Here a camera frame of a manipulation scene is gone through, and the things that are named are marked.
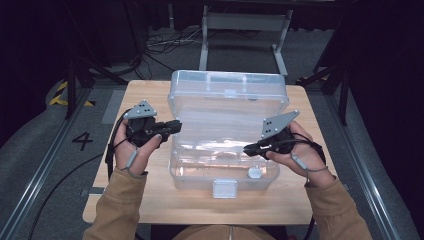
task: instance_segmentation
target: tan sleeve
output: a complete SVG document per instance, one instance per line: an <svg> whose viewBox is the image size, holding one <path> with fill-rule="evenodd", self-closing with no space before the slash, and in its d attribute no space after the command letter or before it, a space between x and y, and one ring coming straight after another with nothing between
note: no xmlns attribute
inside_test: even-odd
<svg viewBox="0 0 424 240"><path fill-rule="evenodd" d="M305 188L320 239L372 239L355 202L338 179L325 188Z"/></svg>
<svg viewBox="0 0 424 240"><path fill-rule="evenodd" d="M133 240L146 180L147 174L134 178L115 168L97 202L93 225L84 232L83 239Z"/></svg>

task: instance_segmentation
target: finger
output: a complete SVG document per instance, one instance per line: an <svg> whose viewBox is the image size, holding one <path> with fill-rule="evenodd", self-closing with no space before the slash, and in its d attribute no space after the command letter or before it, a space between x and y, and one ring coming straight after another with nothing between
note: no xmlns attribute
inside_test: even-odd
<svg viewBox="0 0 424 240"><path fill-rule="evenodd" d="M313 140L312 136L302 127L300 126L299 123L297 123L296 121L292 121L289 125L289 129L292 133L299 133L302 134L303 136L307 137L309 140ZM295 135L295 138L297 139L301 139L302 137Z"/></svg>
<svg viewBox="0 0 424 240"><path fill-rule="evenodd" d="M280 163L289 169L291 169L294 173L305 176L305 171L302 170L291 158L289 154L279 154L276 152L268 151L266 156L273 160L274 162Z"/></svg>
<svg viewBox="0 0 424 240"><path fill-rule="evenodd" d="M141 174L146 170L149 157L153 153L153 151L159 146L161 140L162 136L160 134L157 134L156 136L151 138L146 144L144 144L140 149L138 149L134 164L131 166L131 171L136 174Z"/></svg>
<svg viewBox="0 0 424 240"><path fill-rule="evenodd" d="M273 151L266 152L266 157L273 160L274 162L281 163L283 165L288 165L290 162L289 154L280 154Z"/></svg>
<svg viewBox="0 0 424 240"><path fill-rule="evenodd" d="M115 144L121 142L122 140L124 140L125 138L127 138L126 136L126 126L121 123L118 126L118 131L116 132L116 136L115 136Z"/></svg>
<svg viewBox="0 0 424 240"><path fill-rule="evenodd" d="M159 147L161 140L162 136L160 134L152 137L146 144L143 145L143 147L139 149L138 155L148 158L153 153L153 151Z"/></svg>

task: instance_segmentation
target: gray floor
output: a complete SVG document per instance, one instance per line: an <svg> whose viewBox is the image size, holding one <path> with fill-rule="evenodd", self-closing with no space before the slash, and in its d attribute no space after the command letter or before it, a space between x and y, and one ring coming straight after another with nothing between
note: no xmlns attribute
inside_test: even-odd
<svg viewBox="0 0 424 240"><path fill-rule="evenodd" d="M163 29L158 33L152 32L152 34L167 32L172 33L173 31ZM210 53L207 70L277 73L270 46L274 40L278 39L278 35L266 32L253 33L253 35L248 33L249 36L254 37L247 38L246 34L243 34L232 32L214 34L209 39ZM294 84L299 77L312 75L312 69L331 35L332 31L289 31L282 51L289 73L286 79L287 84ZM195 70L199 64L200 44L193 42L187 46L180 46L171 53L153 55L153 57L173 69ZM148 65L143 62L139 67L143 76L155 80L171 78L171 70L149 58L146 58L146 61ZM127 80L139 79L135 73L122 77ZM357 159L351 152L352 145L355 153L372 176L379 197L390 217L390 223L395 229L394 232L401 239L419 239L409 211L391 184L373 148L354 99L349 97L348 127L340 128L333 111L333 105L338 101L337 94L323 96L316 90L319 86L319 83L314 83L307 88L309 99L338 175L342 182L351 188L349 193L355 199L360 214L367 221L373 238L394 239L396 236L387 237L387 231L384 230L384 225L378 219L381 212L376 212L376 209L379 209L370 205L372 197L367 193L361 182L360 173L355 168ZM46 102L51 99L56 89L57 86L52 88L49 95L46 96ZM2 160L0 226L2 229L5 226L12 229L10 237L1 235L1 239L27 239L37 211L54 185L78 164L104 151L124 90L125 87L117 86L107 79L98 79L93 89L87 90L88 97L83 100L95 101L95 106L80 107L75 119L68 122L69 130L64 135L62 143L57 147L52 160L53 164L47 170L48 175L41 183L41 188L35 189L34 196L36 198L27 203L27 208L21 214L21 221L8 223L21 197L25 194L25 189L27 186L31 186L30 180L40 163L43 162L46 154L51 152L50 147L56 134L66 124L63 120L66 107L48 106L45 112L26 124L0 149ZM346 141L345 132L348 133L353 144ZM84 150L81 151L82 144L74 143L72 140L83 133L89 133L89 139L93 142L87 143ZM82 220L87 196L81 196L80 193L81 190L91 186L99 164L104 163L97 158L84 165L58 187L42 211L33 239L81 239L84 229L89 224ZM306 229L307 226L288 226L289 235L296 235L298 238L304 236ZM140 224L138 233L143 238L150 239L150 226ZM314 230L312 239L318 239L316 230Z"/></svg>

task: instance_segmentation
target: wire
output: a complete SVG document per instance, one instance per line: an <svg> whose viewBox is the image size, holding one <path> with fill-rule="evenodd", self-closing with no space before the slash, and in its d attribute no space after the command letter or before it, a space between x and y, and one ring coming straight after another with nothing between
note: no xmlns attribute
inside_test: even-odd
<svg viewBox="0 0 424 240"><path fill-rule="evenodd" d="M99 155L96 155L96 156L94 156L94 157L92 157L92 158L90 158L90 159L88 159L87 161L85 161L85 162L83 162L83 163L81 163L81 164L79 164L78 166L76 166L74 169L72 169L70 172L68 172L62 179L60 179L60 181L53 187L53 189L49 192L49 194L47 195L47 197L46 197L46 199L44 199L44 202L43 202L43 204L41 204L41 207L40 207L40 209L38 210L38 212L37 212L37 215L35 216L35 219L34 219L34 222L32 223L32 227L31 227L31 231L30 231L30 233L29 233L29 236L28 236L28 240L30 240L30 239L32 239L32 236L33 236L33 234L34 234L34 230L35 230L35 227L37 226L37 222L38 222L38 219L40 218L40 216L41 216L41 212L43 211L43 209L44 209L44 207L46 206L46 204L47 204L47 202L49 201L49 199L50 199L50 197L53 195L53 193L56 191L56 189L59 187L59 185L63 182L63 181L65 181L66 180L66 178L68 178L72 173L74 173L76 170L78 170L80 167L82 167L82 166L84 166L85 164L87 164L87 163L89 163L89 162L91 162L91 161L93 161L93 160L95 160L95 159L97 159L97 158L99 158L99 157L101 157L103 155L103 153L100 153Z"/></svg>

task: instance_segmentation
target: wrist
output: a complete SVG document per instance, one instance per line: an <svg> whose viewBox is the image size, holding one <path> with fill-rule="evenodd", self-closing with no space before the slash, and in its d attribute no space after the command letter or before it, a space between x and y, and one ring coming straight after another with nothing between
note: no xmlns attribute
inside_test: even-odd
<svg viewBox="0 0 424 240"><path fill-rule="evenodd" d="M320 172L310 172L309 173L309 186L323 188L331 185L334 182L335 178L331 172L326 169Z"/></svg>

